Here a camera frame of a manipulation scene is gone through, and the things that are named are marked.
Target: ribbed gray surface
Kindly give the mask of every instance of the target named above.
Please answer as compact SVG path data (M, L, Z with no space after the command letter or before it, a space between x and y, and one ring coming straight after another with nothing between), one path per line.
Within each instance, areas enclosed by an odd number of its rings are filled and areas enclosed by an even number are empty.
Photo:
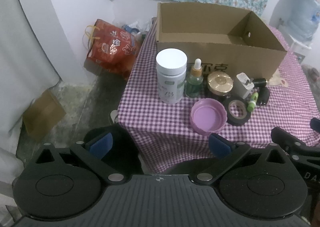
M292 216L279 221L253 220L230 210L211 187L188 176L133 176L107 188L100 201L78 217L59 222L22 218L17 227L307 227Z

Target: red bag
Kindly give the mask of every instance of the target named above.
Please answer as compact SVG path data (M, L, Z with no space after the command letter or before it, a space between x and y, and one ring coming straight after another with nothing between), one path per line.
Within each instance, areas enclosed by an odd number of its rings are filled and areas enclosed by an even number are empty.
M140 51L140 43L127 31L97 19L87 59L127 80Z

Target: white rubber dropper bulb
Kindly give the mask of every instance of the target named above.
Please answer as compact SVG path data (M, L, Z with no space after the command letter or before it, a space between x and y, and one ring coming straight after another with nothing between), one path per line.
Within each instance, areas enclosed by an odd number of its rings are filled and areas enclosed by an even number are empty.
M200 59L196 59L195 60L195 65L193 66L194 69L196 70L200 70L201 69L201 60Z

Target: pink gingham tablecloth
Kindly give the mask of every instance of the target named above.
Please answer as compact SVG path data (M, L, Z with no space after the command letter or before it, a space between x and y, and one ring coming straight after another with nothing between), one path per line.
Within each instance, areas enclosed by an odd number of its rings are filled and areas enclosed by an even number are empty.
M272 32L289 50L282 34ZM220 135L227 140L249 143L254 148L271 142L271 130L278 126L307 145L319 143L320 134L310 129L312 117L319 117L307 79L293 53L288 52L279 67L289 84L269 86L270 99L265 107L256 108L245 125L226 124ZM119 123L134 139L147 167L155 173L192 159L212 157L208 137L193 131L189 114L199 98L183 99L174 105L160 101L156 76L156 26L153 25L140 50L119 108Z

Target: dropper bottle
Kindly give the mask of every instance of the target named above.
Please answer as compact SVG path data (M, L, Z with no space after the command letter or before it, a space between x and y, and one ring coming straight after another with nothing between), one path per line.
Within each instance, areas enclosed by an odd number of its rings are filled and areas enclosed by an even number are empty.
M191 72L187 77L186 95L190 98L195 98L200 95L202 89L202 67L201 60L196 59L195 64L191 68Z

